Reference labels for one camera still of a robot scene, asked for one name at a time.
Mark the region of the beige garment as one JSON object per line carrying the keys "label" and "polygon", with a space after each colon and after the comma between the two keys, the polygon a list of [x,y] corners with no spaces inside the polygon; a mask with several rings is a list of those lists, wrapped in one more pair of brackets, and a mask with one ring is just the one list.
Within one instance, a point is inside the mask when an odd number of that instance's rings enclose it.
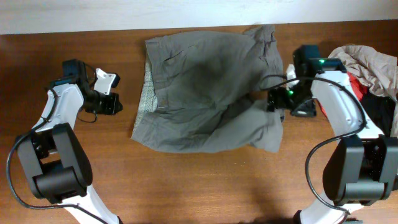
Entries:
{"label": "beige garment", "polygon": [[329,55],[338,58],[348,72],[376,96],[388,96],[395,102],[390,137],[397,136],[397,57],[382,54],[364,45],[338,47]]}

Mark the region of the grey cargo shorts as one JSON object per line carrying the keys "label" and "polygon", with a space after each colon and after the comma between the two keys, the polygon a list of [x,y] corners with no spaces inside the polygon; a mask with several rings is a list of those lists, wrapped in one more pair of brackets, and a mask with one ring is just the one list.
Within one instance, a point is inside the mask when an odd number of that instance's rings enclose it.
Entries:
{"label": "grey cargo shorts", "polygon": [[183,32],[146,41],[132,139],[155,151],[216,153],[253,146],[277,152],[284,112],[254,93],[281,81],[272,25],[242,34]]}

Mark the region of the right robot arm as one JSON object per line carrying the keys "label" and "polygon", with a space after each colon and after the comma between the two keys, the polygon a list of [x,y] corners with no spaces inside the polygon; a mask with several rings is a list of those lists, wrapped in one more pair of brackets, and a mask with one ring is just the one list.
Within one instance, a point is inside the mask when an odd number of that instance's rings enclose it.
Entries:
{"label": "right robot arm", "polygon": [[[322,58],[316,45],[293,52],[295,76],[267,88],[268,111],[289,110],[312,117],[315,102],[325,110],[334,137],[317,144],[305,161],[305,176],[314,202],[294,215],[294,222],[347,223],[363,207],[389,198],[397,190],[397,138],[387,137],[373,123],[354,94],[348,72],[338,58]],[[323,171],[323,192],[310,181],[309,163],[322,146],[336,141]]]}

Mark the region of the red garment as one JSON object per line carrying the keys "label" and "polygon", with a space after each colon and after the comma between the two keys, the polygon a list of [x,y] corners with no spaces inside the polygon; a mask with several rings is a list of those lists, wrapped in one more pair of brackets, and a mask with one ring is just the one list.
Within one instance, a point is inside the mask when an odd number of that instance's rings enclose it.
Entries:
{"label": "red garment", "polygon": [[368,93],[368,88],[361,84],[361,82],[350,72],[346,73],[349,76],[349,82],[351,88],[354,91],[354,95],[357,97],[359,101],[363,99],[363,97]]}

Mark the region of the black garment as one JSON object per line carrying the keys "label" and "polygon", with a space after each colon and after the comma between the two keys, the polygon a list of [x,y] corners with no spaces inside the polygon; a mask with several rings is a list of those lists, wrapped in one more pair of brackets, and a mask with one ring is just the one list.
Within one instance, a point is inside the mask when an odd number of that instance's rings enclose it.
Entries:
{"label": "black garment", "polygon": [[395,102],[388,96],[376,96],[371,92],[360,100],[364,110],[387,137],[391,136]]}

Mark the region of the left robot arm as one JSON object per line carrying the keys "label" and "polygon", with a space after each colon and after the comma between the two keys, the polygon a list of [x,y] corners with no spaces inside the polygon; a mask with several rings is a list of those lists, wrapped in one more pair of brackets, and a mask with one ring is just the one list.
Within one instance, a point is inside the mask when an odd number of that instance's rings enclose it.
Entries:
{"label": "left robot arm", "polygon": [[80,111],[95,116],[115,115],[123,108],[113,93],[120,77],[71,59],[62,63],[63,76],[50,83],[47,102],[38,122],[16,138],[6,162],[11,180],[11,159],[17,154],[32,194],[46,199],[47,210],[64,208],[79,223],[120,223],[93,187],[93,171],[73,128]]}

